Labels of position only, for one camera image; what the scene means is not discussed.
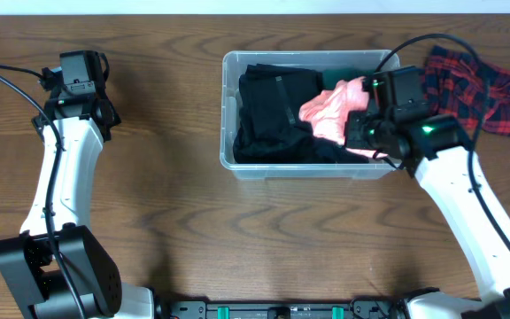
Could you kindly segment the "pink garment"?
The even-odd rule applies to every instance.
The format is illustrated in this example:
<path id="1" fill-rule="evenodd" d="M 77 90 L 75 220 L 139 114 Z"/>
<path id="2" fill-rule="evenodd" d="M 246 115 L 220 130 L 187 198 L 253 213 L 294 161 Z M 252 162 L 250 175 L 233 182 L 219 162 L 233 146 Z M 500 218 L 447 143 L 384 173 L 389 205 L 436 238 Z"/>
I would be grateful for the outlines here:
<path id="1" fill-rule="evenodd" d="M 298 118 L 312 126 L 313 135 L 334 142 L 345 151 L 372 159 L 374 151 L 345 147 L 345 124 L 350 113 L 366 111 L 369 95 L 363 90 L 364 76 L 340 80 L 333 90 L 323 90 L 304 103 Z"/>

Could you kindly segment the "dark green cloth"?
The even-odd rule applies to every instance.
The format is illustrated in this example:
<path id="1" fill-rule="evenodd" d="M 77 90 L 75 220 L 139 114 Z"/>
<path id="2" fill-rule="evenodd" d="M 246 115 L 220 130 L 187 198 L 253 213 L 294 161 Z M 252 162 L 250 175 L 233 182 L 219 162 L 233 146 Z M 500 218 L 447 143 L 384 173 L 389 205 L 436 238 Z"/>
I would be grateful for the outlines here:
<path id="1" fill-rule="evenodd" d="M 322 72 L 322 87 L 325 90 L 333 90 L 339 81 L 348 82 L 362 76 L 368 76 L 373 72 L 373 70 L 352 67 L 327 69 Z"/>

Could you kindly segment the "large black garment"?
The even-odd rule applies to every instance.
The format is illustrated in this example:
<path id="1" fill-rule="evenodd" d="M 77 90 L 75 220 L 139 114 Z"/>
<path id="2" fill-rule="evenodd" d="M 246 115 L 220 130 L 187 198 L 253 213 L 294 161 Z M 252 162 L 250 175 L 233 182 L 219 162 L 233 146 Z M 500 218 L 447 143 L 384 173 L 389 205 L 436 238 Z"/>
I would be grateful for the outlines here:
<path id="1" fill-rule="evenodd" d="M 233 143 L 239 164 L 366 164 L 365 156 L 313 136 L 308 123 L 241 123 Z"/>

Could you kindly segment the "black cloth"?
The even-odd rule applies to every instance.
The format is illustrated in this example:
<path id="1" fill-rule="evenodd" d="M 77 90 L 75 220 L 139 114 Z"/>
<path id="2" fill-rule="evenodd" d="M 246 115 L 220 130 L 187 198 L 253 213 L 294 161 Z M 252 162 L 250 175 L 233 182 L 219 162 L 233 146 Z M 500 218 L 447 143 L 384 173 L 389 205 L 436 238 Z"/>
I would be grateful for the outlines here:
<path id="1" fill-rule="evenodd" d="M 308 131 L 310 126 L 298 113 L 321 89 L 322 75 L 314 70 L 248 65 L 239 79 L 243 130 L 254 137 L 274 136 L 290 128 Z"/>

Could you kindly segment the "red plaid flannel shirt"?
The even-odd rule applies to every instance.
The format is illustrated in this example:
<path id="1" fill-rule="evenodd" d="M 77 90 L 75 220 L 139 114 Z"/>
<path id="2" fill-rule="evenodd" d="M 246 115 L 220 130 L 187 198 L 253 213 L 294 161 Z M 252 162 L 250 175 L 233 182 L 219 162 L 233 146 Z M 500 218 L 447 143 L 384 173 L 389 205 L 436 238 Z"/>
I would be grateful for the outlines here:
<path id="1" fill-rule="evenodd" d="M 483 130 L 510 136 L 510 70 L 478 65 L 466 52 L 435 46 L 425 62 L 422 89 L 433 113 L 450 113 L 465 128 L 472 129 L 482 110 L 483 74 L 490 83 Z"/>

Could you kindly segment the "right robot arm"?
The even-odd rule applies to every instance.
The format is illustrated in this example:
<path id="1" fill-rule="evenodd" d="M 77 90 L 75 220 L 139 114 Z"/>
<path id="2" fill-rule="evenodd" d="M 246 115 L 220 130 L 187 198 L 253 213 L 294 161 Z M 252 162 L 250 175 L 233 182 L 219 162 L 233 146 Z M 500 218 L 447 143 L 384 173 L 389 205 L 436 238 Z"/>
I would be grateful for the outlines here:
<path id="1" fill-rule="evenodd" d="M 442 212 L 474 275 L 478 300 L 425 289 L 394 316 L 510 318 L 510 218 L 488 184 L 475 141 L 451 114 L 433 115 L 409 66 L 364 78 L 367 108 L 351 113 L 345 144 L 398 160 Z"/>

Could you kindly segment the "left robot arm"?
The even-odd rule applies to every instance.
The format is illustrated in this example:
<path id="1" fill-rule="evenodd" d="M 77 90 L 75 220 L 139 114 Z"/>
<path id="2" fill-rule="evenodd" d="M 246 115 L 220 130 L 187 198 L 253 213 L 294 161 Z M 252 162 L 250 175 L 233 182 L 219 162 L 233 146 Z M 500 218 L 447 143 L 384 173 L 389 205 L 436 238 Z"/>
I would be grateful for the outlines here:
<path id="1" fill-rule="evenodd" d="M 61 54 L 32 119 L 44 144 L 35 199 L 19 235 L 0 240 L 0 273 L 25 318 L 153 318 L 152 290 L 122 282 L 90 228 L 97 160 L 120 117 L 103 53 Z"/>

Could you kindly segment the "clear plastic storage bin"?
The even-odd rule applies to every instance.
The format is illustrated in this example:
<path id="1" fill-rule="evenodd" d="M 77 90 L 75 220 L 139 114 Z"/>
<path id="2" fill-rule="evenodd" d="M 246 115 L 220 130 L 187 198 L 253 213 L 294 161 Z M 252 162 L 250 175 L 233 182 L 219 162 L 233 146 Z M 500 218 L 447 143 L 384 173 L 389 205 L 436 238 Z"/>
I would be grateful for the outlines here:
<path id="1" fill-rule="evenodd" d="M 247 66 L 256 64 L 295 67 L 324 71 L 354 67 L 374 70 L 389 55 L 388 50 L 364 51 L 231 51 L 222 60 L 220 121 L 220 163 L 239 180 L 269 178 L 352 178 L 376 180 L 393 171 L 380 161 L 367 164 L 238 164 L 233 142 L 240 128 L 239 79 Z"/>

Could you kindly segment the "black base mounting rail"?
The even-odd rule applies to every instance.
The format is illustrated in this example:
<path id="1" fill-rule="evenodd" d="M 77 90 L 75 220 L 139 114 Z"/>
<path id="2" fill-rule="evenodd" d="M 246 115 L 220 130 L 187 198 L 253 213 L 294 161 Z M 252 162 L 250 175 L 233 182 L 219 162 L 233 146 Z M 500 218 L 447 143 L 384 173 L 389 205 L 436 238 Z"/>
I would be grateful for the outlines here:
<path id="1" fill-rule="evenodd" d="M 388 300 L 355 299 L 346 303 L 216 303 L 179 301 L 170 306 L 175 319 L 405 319 L 405 310 Z"/>

